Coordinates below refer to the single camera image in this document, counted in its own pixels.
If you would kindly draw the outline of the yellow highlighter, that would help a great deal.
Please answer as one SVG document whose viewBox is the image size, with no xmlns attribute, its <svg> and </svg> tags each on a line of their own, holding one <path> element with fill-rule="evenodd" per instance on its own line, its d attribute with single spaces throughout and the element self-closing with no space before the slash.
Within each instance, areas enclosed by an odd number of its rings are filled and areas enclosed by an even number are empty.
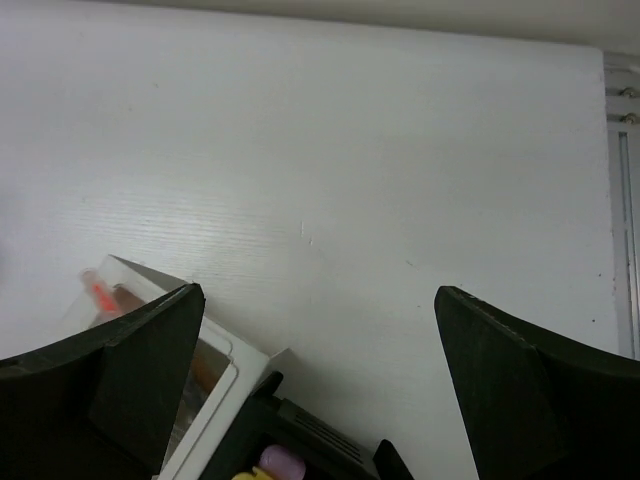
<svg viewBox="0 0 640 480">
<path fill-rule="evenodd" d="M 272 473 L 259 467 L 253 467 L 249 471 L 242 471 L 232 477 L 232 480 L 277 480 Z"/>
</svg>

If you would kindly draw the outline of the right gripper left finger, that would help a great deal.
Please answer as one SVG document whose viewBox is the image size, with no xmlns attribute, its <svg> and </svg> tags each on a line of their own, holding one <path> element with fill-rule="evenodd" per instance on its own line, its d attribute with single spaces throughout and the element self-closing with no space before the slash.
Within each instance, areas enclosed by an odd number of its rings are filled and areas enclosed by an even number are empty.
<svg viewBox="0 0 640 480">
<path fill-rule="evenodd" d="M 159 474 L 203 320 L 186 284 L 117 319 L 1 362 L 4 479 Z"/>
</svg>

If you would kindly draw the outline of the purple highlighter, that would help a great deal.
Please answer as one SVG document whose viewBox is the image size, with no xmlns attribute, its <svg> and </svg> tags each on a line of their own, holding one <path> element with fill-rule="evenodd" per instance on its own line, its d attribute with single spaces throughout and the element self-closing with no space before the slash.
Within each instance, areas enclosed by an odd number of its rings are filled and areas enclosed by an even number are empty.
<svg viewBox="0 0 640 480">
<path fill-rule="evenodd" d="M 277 480 L 303 480 L 306 475 L 304 460 L 277 444 L 264 449 L 258 467 Z"/>
</svg>

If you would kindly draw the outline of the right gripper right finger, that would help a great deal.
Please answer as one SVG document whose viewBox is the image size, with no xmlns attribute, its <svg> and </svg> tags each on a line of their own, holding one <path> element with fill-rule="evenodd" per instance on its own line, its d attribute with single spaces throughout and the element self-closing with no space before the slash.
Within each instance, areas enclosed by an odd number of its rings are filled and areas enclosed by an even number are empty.
<svg viewBox="0 0 640 480">
<path fill-rule="evenodd" d="M 440 287 L 434 309 L 480 478 L 638 478 L 638 361 L 457 287 Z"/>
</svg>

